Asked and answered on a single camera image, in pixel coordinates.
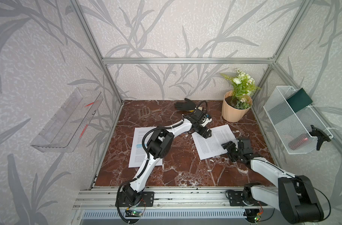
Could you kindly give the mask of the plain printed paper document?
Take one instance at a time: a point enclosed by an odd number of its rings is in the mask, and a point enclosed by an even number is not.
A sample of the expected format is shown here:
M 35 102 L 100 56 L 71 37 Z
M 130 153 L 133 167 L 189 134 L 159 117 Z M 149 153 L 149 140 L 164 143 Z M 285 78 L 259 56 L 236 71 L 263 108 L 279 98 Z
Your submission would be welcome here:
M 212 136 L 205 139 L 197 133 L 192 134 L 197 153 L 200 160 L 212 158 L 227 153 L 227 150 L 222 147 L 222 144 L 229 141 L 237 145 L 237 139 L 234 136 L 229 125 L 223 125 L 210 129 Z

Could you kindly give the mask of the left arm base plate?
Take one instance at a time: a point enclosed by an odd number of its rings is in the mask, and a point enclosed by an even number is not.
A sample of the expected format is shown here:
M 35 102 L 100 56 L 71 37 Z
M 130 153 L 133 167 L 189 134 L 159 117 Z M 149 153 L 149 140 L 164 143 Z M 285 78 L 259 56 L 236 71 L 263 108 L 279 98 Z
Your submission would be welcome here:
M 126 192 L 120 192 L 115 205 L 117 207 L 153 207 L 155 199 L 154 192 L 142 192 L 141 194 L 131 195 Z

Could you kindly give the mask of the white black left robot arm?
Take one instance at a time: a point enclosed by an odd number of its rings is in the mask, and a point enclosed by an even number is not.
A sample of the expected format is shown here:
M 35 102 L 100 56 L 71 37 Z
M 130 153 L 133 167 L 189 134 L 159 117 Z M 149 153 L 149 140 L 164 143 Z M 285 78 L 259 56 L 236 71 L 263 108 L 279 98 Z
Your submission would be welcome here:
M 148 131 L 142 138 L 141 145 L 146 153 L 136 175 L 130 181 L 123 182 L 117 190 L 116 206 L 135 206 L 142 199 L 146 182 L 156 164 L 167 156 L 174 138 L 193 130 L 202 138 L 212 136 L 207 125 L 212 117 L 205 110 L 196 108 L 193 112 L 183 115 L 182 119 L 169 126 L 158 126 Z

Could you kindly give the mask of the document with blue highlight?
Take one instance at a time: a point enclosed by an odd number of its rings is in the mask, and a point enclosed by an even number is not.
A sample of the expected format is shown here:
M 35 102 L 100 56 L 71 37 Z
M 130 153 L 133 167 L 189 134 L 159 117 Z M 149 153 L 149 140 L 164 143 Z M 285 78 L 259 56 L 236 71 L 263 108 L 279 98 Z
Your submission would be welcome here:
M 142 139 L 144 135 L 155 127 L 136 127 L 132 141 L 131 154 L 129 159 L 129 168 L 140 167 L 145 159 L 146 152 L 142 147 Z

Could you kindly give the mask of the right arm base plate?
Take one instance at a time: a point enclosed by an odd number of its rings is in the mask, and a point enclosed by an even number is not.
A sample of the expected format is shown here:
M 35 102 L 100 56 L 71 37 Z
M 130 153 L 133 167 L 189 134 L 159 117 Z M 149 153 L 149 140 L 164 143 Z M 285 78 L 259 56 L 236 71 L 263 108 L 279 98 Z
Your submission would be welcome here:
M 226 190 L 225 196 L 229 200 L 230 206 L 267 206 L 263 202 L 256 201 L 248 191 Z

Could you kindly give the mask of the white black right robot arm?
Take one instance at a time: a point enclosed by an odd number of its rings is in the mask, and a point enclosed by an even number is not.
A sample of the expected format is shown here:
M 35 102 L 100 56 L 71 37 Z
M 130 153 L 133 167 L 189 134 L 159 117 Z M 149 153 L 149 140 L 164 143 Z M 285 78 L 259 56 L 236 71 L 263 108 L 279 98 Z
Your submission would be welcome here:
M 248 138 L 228 141 L 221 146 L 232 162 L 245 164 L 274 185 L 270 188 L 256 182 L 245 184 L 242 191 L 227 190 L 225 196 L 230 206 L 268 205 L 278 210 L 290 224 L 321 222 L 327 218 L 316 194 L 318 189 L 308 177 L 288 173 L 253 153 Z

